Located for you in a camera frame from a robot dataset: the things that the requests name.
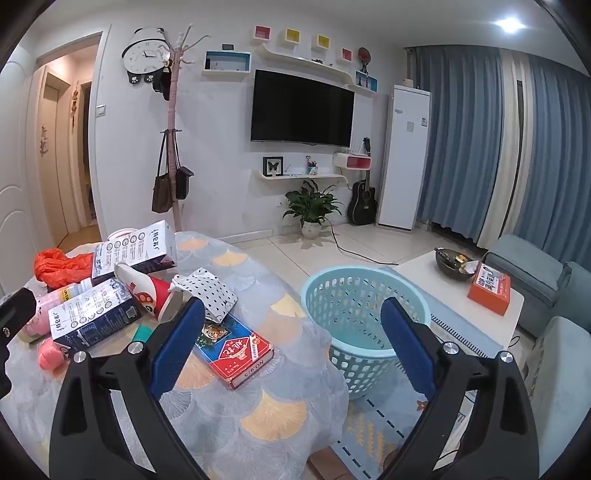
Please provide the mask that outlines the blue curtains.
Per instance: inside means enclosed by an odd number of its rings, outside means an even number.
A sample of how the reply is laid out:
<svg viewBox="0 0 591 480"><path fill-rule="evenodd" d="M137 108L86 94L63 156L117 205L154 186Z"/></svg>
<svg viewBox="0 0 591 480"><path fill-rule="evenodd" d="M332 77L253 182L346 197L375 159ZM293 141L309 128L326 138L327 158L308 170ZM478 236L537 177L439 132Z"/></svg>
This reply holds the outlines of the blue curtains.
<svg viewBox="0 0 591 480"><path fill-rule="evenodd" d="M590 79L521 52L415 51L432 97L419 217L482 248L505 234L590 263Z"/></svg>

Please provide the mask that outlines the red blue playing card box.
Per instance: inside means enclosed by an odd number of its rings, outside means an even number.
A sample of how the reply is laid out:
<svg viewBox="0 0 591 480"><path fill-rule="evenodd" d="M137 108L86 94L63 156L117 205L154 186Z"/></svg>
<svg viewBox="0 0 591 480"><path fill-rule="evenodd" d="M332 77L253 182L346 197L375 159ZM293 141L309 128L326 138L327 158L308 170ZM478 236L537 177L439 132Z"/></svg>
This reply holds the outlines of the red blue playing card box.
<svg viewBox="0 0 591 480"><path fill-rule="evenodd" d="M274 348L228 314L220 323L205 321L195 351L228 388L235 390L273 359Z"/></svg>

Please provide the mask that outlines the pink putty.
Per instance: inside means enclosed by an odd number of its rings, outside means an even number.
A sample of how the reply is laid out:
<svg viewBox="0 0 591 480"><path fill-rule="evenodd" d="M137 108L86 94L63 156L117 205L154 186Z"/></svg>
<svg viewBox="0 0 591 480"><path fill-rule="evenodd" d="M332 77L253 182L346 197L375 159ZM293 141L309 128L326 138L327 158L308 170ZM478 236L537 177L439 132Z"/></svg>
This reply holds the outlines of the pink putty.
<svg viewBox="0 0 591 480"><path fill-rule="evenodd" d="M44 340L38 348L38 365L44 371L53 371L66 362L61 347L51 338Z"/></svg>

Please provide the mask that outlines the teal sofa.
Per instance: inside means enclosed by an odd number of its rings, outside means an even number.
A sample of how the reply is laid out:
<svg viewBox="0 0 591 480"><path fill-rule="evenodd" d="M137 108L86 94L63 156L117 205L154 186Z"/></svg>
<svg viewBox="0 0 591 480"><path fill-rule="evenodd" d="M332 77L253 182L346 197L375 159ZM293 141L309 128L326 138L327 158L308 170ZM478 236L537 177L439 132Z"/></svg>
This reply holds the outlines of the teal sofa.
<svg viewBox="0 0 591 480"><path fill-rule="evenodd" d="M590 272L503 235L484 263L524 296L518 326L536 338L522 376L536 423L542 479L588 479Z"/></svg>

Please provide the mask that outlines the red white paper cup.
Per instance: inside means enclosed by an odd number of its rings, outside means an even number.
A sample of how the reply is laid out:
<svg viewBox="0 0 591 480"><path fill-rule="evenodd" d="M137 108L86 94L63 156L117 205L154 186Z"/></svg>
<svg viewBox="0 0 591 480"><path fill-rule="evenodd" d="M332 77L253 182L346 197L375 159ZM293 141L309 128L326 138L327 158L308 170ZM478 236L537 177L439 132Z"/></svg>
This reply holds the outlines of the red white paper cup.
<svg viewBox="0 0 591 480"><path fill-rule="evenodd" d="M139 272L123 262L115 265L114 275L159 323L172 321L182 305L182 294L173 291L164 280Z"/></svg>

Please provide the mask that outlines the white lower wall shelf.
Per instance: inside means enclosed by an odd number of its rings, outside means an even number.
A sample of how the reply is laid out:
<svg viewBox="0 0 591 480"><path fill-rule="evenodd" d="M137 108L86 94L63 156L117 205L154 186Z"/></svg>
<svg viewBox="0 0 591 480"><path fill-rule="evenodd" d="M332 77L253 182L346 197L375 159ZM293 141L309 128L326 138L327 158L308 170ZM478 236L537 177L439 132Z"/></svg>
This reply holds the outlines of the white lower wall shelf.
<svg viewBox="0 0 591 480"><path fill-rule="evenodd" d="M318 175L308 175L308 174L287 174L287 175L276 175L276 176L266 176L263 175L262 171L253 170L252 175L255 176L257 179L265 180L265 181L290 181L290 180L332 180L332 181L342 181L346 182L346 176L341 174L335 173L325 173L325 174L318 174Z"/></svg>

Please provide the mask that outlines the pink bottle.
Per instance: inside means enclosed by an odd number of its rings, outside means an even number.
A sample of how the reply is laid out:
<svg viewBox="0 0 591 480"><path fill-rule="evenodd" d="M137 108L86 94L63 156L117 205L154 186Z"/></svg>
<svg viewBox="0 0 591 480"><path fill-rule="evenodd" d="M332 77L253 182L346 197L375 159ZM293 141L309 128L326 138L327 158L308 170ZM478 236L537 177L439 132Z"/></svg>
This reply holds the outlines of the pink bottle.
<svg viewBox="0 0 591 480"><path fill-rule="evenodd" d="M38 297L35 315L25 325L24 333L33 339L47 335L50 332L49 311L84 293L91 287L91 279L86 278L79 283L69 284Z"/></svg>

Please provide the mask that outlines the light blue laundry basket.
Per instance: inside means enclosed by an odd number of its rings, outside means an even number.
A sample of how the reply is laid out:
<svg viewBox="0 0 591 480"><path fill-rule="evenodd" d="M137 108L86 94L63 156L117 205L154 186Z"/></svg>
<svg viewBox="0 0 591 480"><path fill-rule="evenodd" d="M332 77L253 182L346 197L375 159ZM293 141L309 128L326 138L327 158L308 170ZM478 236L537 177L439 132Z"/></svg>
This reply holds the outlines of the light blue laundry basket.
<svg viewBox="0 0 591 480"><path fill-rule="evenodd" d="M391 297L412 320L431 324L425 296L390 269L332 267L308 277L301 288L304 312L332 336L329 361L345 377L352 400L368 394L398 361L381 321Z"/></svg>

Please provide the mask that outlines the white blue carton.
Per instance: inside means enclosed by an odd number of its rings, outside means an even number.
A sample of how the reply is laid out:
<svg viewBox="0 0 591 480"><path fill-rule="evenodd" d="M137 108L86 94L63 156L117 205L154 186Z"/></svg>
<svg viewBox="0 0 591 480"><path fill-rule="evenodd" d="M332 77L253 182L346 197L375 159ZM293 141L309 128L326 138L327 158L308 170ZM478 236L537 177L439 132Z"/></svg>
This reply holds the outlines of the white blue carton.
<svg viewBox="0 0 591 480"><path fill-rule="evenodd" d="M142 316L141 306L125 285L110 278L48 312L54 343L83 351Z"/></svg>
<svg viewBox="0 0 591 480"><path fill-rule="evenodd" d="M93 252L90 275L92 285L112 278L118 263L124 263L145 274L174 267L174 231L161 220L113 240L99 243Z"/></svg>

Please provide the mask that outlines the green potted plant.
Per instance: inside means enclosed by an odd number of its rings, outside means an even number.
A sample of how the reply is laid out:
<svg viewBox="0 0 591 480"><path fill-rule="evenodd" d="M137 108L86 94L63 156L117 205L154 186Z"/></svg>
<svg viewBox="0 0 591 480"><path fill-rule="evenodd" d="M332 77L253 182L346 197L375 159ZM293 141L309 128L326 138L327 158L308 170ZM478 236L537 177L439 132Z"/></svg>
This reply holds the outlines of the green potted plant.
<svg viewBox="0 0 591 480"><path fill-rule="evenodd" d="M314 240L322 231L322 225L328 221L332 213L341 214L342 205L335 197L334 185L321 189L314 180L304 180L298 190L288 191L284 197L287 200L287 210L283 217L291 216L300 222L301 234L304 239Z"/></svg>

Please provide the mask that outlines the white dotted paper bag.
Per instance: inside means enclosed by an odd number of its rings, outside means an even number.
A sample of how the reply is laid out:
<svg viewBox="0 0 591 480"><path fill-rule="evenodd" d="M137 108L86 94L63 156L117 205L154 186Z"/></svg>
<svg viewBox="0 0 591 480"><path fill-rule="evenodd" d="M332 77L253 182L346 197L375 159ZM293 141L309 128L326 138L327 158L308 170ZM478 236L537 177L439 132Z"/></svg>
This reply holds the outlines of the white dotted paper bag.
<svg viewBox="0 0 591 480"><path fill-rule="evenodd" d="M204 268L186 276L175 275L171 287L200 299L204 304L206 320L215 324L220 324L238 303L235 292Z"/></svg>

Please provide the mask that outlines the white coffee table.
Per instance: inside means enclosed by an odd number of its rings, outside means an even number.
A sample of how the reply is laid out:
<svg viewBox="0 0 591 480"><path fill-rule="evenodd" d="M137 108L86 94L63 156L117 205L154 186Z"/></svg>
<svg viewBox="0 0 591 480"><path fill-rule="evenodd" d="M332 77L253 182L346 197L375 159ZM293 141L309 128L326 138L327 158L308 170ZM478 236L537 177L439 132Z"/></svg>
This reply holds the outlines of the white coffee table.
<svg viewBox="0 0 591 480"><path fill-rule="evenodd" d="M396 270L502 347L510 345L524 304L524 296L515 289L511 289L510 304L501 316L468 298L469 282L462 283L442 273L434 251L407 261Z"/></svg>

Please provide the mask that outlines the black wall television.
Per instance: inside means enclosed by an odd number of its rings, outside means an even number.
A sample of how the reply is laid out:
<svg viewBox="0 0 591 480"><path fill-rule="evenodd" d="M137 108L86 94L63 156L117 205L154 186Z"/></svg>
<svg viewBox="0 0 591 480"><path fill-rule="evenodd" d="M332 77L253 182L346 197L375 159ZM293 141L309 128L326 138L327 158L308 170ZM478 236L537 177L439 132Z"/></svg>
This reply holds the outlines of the black wall television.
<svg viewBox="0 0 591 480"><path fill-rule="evenodd" d="M308 78L257 70L250 138L348 147L353 128L353 91Z"/></svg>

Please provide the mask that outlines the orange plastic bag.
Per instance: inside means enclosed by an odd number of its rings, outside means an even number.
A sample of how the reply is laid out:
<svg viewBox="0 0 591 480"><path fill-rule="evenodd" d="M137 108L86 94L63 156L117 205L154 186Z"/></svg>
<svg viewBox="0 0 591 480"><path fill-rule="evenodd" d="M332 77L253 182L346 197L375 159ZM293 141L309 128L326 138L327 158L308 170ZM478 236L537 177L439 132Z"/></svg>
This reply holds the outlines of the orange plastic bag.
<svg viewBox="0 0 591 480"><path fill-rule="evenodd" d="M39 252L33 260L35 278L50 289L58 289L89 278L93 254L83 253L68 257L58 248Z"/></svg>

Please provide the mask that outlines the white red wall box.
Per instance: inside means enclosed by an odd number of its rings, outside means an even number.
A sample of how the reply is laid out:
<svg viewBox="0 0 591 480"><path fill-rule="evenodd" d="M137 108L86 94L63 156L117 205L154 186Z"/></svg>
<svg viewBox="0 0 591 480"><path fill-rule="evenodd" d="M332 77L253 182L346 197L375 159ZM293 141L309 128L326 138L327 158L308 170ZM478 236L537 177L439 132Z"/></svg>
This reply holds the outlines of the white red wall box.
<svg viewBox="0 0 591 480"><path fill-rule="evenodd" d="M372 168L372 158L367 155L339 152L332 156L335 167L351 171L368 171Z"/></svg>

